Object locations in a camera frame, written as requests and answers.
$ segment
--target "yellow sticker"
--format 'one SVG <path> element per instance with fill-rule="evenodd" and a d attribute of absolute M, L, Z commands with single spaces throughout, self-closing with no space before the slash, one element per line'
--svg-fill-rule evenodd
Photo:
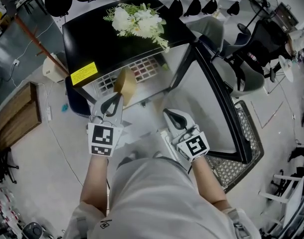
<path fill-rule="evenodd" d="M 81 68 L 80 70 L 71 74 L 72 84 L 76 85 L 77 83 L 83 81 L 84 79 L 96 74 L 98 72 L 97 67 L 94 62 Z"/>

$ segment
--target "wooden board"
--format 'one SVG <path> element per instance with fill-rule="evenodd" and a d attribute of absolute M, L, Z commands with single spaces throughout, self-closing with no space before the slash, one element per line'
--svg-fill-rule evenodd
<path fill-rule="evenodd" d="M 11 147 L 36 126 L 41 124 L 38 102 L 25 106 L 0 132 L 0 150 Z"/>
<path fill-rule="evenodd" d="M 36 85 L 27 83 L 10 99 L 0 112 L 0 131 L 27 105 L 37 101 Z"/>

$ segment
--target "blue object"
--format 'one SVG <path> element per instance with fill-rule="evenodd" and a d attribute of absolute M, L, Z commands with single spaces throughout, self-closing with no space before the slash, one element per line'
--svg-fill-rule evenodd
<path fill-rule="evenodd" d="M 62 105 L 61 112 L 65 113 L 68 110 L 68 108 L 69 108 L 68 104 Z"/>

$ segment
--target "white floor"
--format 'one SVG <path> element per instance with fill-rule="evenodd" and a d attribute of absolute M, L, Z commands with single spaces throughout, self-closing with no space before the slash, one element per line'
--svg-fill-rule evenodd
<path fill-rule="evenodd" d="M 227 25 L 230 33 L 235 24 Z M 244 97 L 264 147 L 264 157 L 253 170 L 228 194 L 232 206 L 245 210 L 258 228 L 265 227 L 266 221 L 260 216 L 267 206 L 266 199 L 258 196 L 266 190 L 272 175 L 284 169 L 290 175 L 301 164 L 296 159 L 287 163 L 289 153 L 296 146 L 296 139 L 304 143 L 304 130 L 301 127 L 301 113 L 304 110 L 304 65 L 294 71 L 295 81 L 284 79 L 271 94 L 264 90 Z M 70 109 L 62 112 L 62 105 L 68 102 L 64 84 L 54 84 L 37 70 L 30 78 L 42 82 L 51 89 L 48 96 L 52 108 L 52 120 L 45 118 L 46 92 L 38 86 L 40 110 L 43 123 L 12 147 L 12 158 L 20 166 L 14 170 L 18 184 L 7 181 L 16 198 L 16 205 L 25 221 L 38 221 L 44 224 L 55 236 L 61 236 L 69 222 L 72 211 L 79 202 L 79 196 L 90 160 L 84 119 Z M 275 84 L 268 82 L 266 89 Z M 153 141 L 141 140 L 136 147 L 141 152 L 154 154 Z M 125 155 L 119 149 L 118 160 Z M 110 169 L 108 177 L 113 175 Z"/>

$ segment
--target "flower bouquet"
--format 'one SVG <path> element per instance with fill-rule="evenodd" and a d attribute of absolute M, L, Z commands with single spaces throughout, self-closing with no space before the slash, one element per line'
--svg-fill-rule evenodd
<path fill-rule="evenodd" d="M 112 21 L 112 26 L 119 31 L 118 36 L 140 36 L 151 38 L 158 43 L 165 52 L 169 51 L 168 41 L 160 37 L 164 33 L 163 25 L 166 21 L 159 17 L 156 10 L 150 8 L 150 4 L 135 6 L 133 4 L 120 3 L 117 7 L 108 9 L 104 20 Z"/>

